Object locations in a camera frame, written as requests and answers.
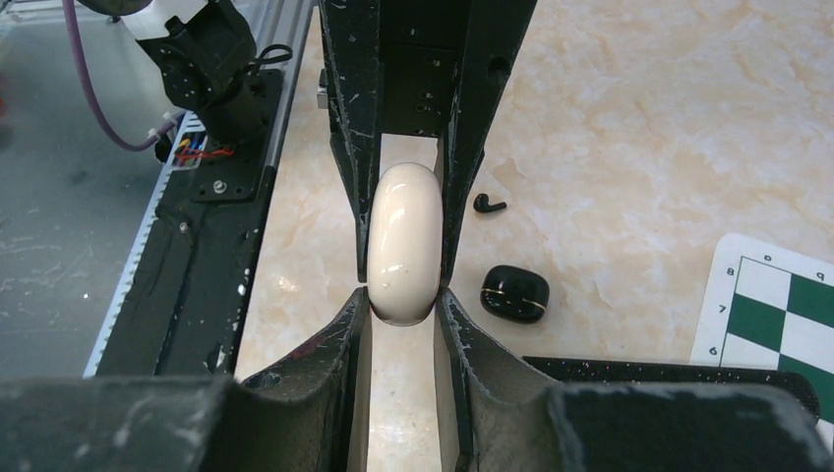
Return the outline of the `cream earbud case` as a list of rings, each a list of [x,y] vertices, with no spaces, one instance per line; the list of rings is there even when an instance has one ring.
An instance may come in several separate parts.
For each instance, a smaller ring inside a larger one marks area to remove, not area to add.
[[[374,314],[417,325],[432,310],[441,278],[443,209],[432,170],[414,162],[389,168],[372,207],[367,284]]]

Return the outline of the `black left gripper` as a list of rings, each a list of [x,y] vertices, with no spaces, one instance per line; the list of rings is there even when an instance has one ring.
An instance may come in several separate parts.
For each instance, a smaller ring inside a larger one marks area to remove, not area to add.
[[[368,280],[370,218],[383,132],[418,138],[442,135],[441,285],[449,285],[468,196],[536,5],[447,0],[319,3],[330,148],[354,216],[359,282]]]

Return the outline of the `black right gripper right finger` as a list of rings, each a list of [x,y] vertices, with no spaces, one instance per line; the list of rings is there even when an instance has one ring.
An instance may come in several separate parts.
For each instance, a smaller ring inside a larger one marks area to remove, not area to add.
[[[788,392],[757,384],[566,383],[435,306],[446,471],[829,471],[831,446]]]

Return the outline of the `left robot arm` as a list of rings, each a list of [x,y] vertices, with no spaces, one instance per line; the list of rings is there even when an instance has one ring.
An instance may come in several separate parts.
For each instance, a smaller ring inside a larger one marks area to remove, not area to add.
[[[170,101],[224,144],[265,125],[261,67],[292,56],[258,48],[229,1],[91,1],[122,19],[159,68]],[[329,142],[356,229],[357,275],[369,274],[370,217],[383,135],[434,138],[443,196],[442,285],[452,279],[465,204],[536,5],[532,1],[322,1]]]

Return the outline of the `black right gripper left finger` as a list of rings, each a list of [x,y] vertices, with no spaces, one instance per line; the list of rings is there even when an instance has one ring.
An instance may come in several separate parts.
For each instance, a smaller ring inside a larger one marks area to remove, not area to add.
[[[363,471],[370,300],[279,361],[227,375],[34,379],[1,385],[5,471]]]

